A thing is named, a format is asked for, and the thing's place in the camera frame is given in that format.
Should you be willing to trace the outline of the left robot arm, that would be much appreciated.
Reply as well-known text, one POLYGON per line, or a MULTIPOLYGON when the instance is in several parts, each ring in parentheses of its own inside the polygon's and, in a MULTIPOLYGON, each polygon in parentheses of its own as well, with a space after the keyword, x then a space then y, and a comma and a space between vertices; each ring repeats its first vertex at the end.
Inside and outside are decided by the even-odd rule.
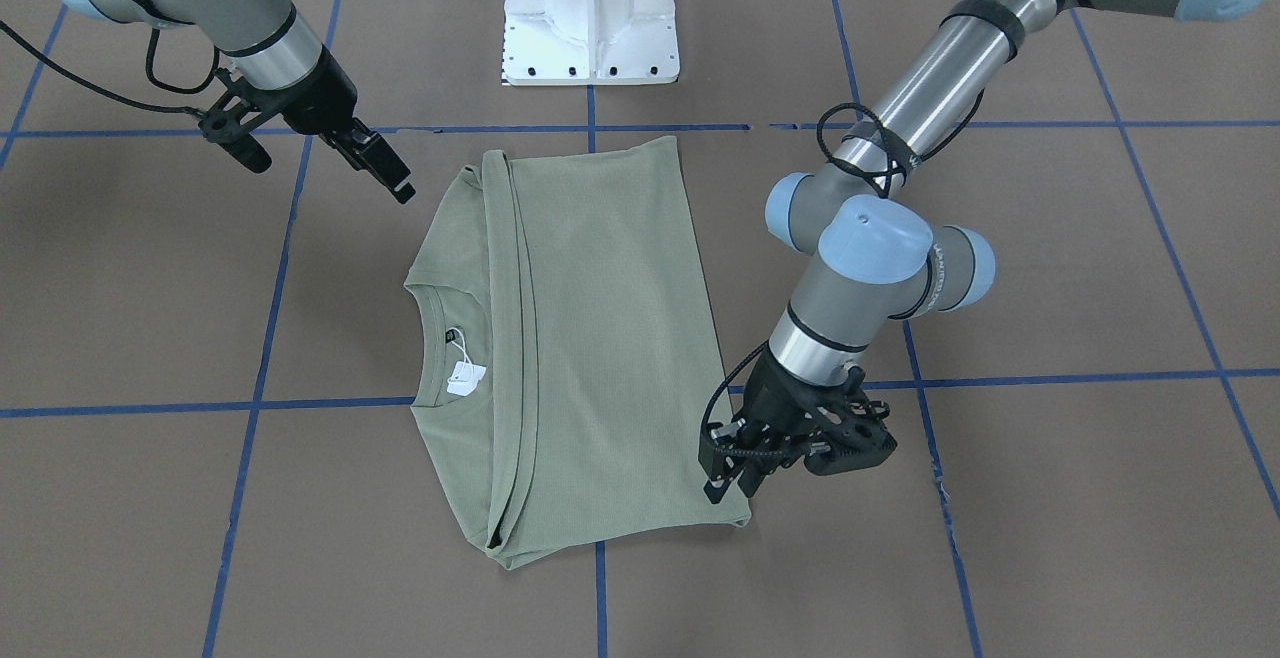
POLYGON ((900 201, 972 120, 1001 67, 1057 15, 1085 8, 1225 23, 1266 0, 960 0, 874 106, 819 116, 823 163, 777 181, 771 234, 809 259, 769 338, 744 361, 739 411, 701 417, 698 458, 712 502, 746 497, 778 470, 819 476, 882 465, 896 449, 890 407, 865 393, 864 357, 891 323, 954 314, 995 284, 995 252, 978 230, 936 225, 900 201))

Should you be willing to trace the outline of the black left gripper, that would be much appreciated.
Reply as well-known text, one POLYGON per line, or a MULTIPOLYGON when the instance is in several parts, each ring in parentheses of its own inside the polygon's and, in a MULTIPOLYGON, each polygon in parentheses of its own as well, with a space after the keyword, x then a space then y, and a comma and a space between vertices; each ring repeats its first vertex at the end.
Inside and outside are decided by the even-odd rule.
POLYGON ((817 476, 886 462, 897 448, 884 425, 890 407, 868 398, 864 379, 863 367, 854 365, 838 385, 810 385, 759 344, 718 385, 701 416, 698 460, 710 503, 718 506, 739 475, 742 494, 753 498, 773 472, 797 462, 817 476), (718 399, 746 365, 753 367, 739 411, 724 424, 712 421, 718 399))

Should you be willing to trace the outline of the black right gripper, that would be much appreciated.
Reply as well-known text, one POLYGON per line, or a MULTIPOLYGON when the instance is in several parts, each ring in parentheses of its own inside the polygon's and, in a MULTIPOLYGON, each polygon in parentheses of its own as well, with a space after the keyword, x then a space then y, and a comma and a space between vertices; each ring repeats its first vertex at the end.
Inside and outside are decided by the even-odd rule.
POLYGON ((398 204, 415 197, 406 163, 383 134, 355 116, 358 92, 329 49, 321 49, 311 73, 283 90, 253 87, 246 78, 230 78, 225 69, 216 70, 216 76, 227 90, 204 111, 198 128, 205 140, 224 148, 247 170, 261 174, 270 169, 271 157, 253 131, 274 116, 283 116, 296 133, 321 137, 353 169, 367 172, 398 204))

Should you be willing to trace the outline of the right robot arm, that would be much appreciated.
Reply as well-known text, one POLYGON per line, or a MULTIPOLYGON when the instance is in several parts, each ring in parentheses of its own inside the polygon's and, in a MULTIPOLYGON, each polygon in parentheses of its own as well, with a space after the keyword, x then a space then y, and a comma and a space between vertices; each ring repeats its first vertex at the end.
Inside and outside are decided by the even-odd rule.
POLYGON ((61 0, 97 20, 154 29, 197 26, 229 67, 216 69, 225 93, 195 111, 205 138, 250 172, 270 157, 253 137, 282 116, 298 134, 319 137, 353 169, 369 172, 406 204, 410 170, 389 143, 355 116, 357 90, 292 0, 61 0))

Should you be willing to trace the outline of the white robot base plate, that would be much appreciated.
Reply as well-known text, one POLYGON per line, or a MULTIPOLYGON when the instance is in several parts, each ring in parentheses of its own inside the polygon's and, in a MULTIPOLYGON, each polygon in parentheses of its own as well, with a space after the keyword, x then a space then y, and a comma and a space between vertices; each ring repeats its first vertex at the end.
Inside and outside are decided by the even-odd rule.
POLYGON ((504 0, 509 87, 671 84, 681 58, 675 0, 504 0))

